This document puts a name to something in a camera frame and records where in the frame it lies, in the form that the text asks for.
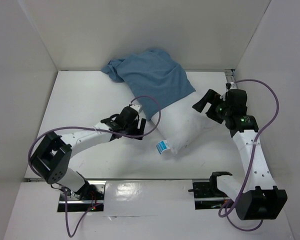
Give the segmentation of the white pillow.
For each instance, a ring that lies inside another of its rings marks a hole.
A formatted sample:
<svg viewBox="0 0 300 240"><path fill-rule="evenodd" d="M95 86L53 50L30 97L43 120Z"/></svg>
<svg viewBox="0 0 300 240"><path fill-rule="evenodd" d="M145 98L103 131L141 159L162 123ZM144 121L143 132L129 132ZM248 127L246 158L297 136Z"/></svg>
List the white pillow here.
<svg viewBox="0 0 300 240"><path fill-rule="evenodd" d="M153 123L159 121L157 129L170 147L165 153L177 155L199 135L217 126L216 122L192 108L200 99L201 95L195 91L152 116Z"/></svg>

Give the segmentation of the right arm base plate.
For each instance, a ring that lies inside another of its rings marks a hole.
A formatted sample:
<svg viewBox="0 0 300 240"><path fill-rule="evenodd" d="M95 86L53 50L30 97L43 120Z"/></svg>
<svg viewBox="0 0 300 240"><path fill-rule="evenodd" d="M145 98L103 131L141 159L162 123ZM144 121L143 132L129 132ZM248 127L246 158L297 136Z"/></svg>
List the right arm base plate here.
<svg viewBox="0 0 300 240"><path fill-rule="evenodd" d="M193 195L195 210L214 210L230 198L217 188L217 179L221 176L211 176L209 179L193 179L188 190Z"/></svg>

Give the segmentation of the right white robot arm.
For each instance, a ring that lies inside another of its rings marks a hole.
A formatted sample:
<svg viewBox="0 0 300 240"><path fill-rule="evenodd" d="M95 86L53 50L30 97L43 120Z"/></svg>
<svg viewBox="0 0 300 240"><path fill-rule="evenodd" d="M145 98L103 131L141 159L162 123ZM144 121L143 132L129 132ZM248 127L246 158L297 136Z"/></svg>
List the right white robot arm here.
<svg viewBox="0 0 300 240"><path fill-rule="evenodd" d="M192 107L202 112L210 104L206 116L225 123L240 155L245 172L242 183L228 171L215 171L209 178L208 190L213 196L225 194L232 200L240 220L274 220L288 200L279 189L268 168L261 142L261 130L254 116L247 114L247 93L229 89L224 95L209 89Z"/></svg>

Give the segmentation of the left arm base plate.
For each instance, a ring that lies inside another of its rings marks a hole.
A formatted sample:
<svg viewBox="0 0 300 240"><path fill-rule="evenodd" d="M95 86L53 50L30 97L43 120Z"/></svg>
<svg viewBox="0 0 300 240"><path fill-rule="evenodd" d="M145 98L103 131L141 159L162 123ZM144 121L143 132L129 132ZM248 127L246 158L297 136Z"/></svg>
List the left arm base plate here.
<svg viewBox="0 0 300 240"><path fill-rule="evenodd" d="M89 180L89 188L83 196L76 194L69 188L65 188L66 194L60 187L60 195L58 199L57 212L64 213L67 210L70 213L84 213L88 209L91 212L103 212L106 182L101 180Z"/></svg>

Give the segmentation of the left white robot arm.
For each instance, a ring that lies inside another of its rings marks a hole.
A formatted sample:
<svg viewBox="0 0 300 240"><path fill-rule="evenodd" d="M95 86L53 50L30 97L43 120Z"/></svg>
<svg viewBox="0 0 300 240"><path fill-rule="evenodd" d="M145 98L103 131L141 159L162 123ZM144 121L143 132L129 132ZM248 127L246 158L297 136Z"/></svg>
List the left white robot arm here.
<svg viewBox="0 0 300 240"><path fill-rule="evenodd" d="M140 118L141 108L139 104L130 104L121 113L102 119L91 130L63 135L54 131L47 133L30 156L31 166L49 185L69 189L78 200L88 198L97 190L80 173L69 168L70 159L123 135L142 140L146 119Z"/></svg>

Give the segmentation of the blue pillowcase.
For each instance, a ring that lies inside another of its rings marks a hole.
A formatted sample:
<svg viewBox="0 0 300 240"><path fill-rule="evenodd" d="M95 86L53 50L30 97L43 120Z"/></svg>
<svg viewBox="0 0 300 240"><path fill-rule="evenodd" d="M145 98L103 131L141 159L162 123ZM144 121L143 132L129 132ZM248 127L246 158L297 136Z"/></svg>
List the blue pillowcase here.
<svg viewBox="0 0 300 240"><path fill-rule="evenodd" d="M195 92L186 71L161 49L149 49L110 60L101 71L116 83L126 83L135 97L141 97L146 120L159 110Z"/></svg>

